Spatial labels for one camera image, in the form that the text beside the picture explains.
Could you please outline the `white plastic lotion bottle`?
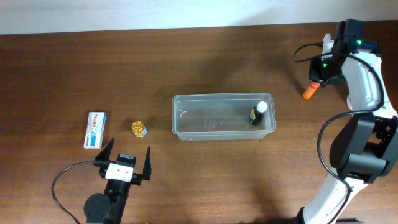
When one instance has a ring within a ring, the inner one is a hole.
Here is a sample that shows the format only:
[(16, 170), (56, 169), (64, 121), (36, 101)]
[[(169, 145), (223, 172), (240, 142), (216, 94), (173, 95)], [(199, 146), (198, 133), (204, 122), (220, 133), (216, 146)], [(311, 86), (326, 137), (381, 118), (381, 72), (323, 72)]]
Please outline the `white plastic lotion bottle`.
[(352, 111), (361, 109), (362, 93), (357, 85), (349, 84), (349, 95), (347, 96), (348, 108)]

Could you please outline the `dark syrup bottle white cap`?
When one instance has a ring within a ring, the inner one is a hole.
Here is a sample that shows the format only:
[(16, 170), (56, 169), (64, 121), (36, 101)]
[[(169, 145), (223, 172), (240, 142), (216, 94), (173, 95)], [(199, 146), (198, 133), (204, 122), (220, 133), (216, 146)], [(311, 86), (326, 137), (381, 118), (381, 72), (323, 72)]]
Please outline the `dark syrup bottle white cap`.
[(254, 106), (250, 112), (249, 120), (252, 125), (259, 125), (263, 120), (265, 112), (268, 109), (268, 104), (265, 101), (260, 101)]

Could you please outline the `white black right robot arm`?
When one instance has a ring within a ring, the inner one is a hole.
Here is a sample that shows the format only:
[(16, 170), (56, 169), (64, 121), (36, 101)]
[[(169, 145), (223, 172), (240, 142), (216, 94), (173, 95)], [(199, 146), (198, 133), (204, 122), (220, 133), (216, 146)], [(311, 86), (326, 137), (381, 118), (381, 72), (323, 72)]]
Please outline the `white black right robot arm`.
[(382, 79), (379, 45), (363, 39), (363, 21), (337, 24), (309, 58), (309, 99), (320, 87), (346, 83), (349, 111), (330, 118), (317, 137), (317, 154), (328, 177), (296, 223), (340, 223), (339, 216), (362, 189), (384, 177), (397, 162), (397, 112)]

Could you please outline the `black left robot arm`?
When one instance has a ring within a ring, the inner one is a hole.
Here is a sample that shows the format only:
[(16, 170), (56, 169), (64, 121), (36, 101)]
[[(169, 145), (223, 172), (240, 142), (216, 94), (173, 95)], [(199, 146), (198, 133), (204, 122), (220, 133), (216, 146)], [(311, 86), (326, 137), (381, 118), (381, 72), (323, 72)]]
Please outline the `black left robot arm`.
[(116, 160), (109, 159), (114, 141), (95, 157), (95, 166), (99, 175), (107, 180), (104, 192), (91, 195), (85, 202), (83, 211), (87, 223), (117, 224), (123, 217), (124, 208), (131, 186), (140, 186), (142, 181), (149, 181), (152, 173), (150, 148), (147, 149), (141, 174), (135, 172), (136, 158), (119, 154)]

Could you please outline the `orange tube white cap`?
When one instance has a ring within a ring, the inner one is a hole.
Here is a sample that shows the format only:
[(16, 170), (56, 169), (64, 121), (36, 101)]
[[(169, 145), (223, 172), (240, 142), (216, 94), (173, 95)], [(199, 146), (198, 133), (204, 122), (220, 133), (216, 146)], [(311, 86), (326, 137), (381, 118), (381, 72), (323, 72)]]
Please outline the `orange tube white cap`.
[(304, 91), (303, 93), (303, 98), (306, 100), (309, 100), (314, 93), (318, 90), (318, 88), (321, 86), (321, 83), (319, 82), (314, 82), (312, 81), (309, 85), (309, 87)]

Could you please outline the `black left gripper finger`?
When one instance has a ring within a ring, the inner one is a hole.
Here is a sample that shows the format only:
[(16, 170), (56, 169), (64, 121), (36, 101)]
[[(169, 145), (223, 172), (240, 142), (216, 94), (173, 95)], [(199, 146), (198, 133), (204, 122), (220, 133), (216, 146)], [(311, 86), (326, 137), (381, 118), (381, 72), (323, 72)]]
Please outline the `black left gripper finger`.
[(108, 145), (95, 157), (95, 162), (108, 162), (114, 145), (114, 138), (110, 140)]
[(143, 180), (150, 180), (151, 174), (152, 174), (152, 166), (151, 166), (151, 161), (150, 161), (150, 146), (149, 146), (147, 148), (146, 158), (145, 158), (145, 161), (144, 161), (142, 179)]

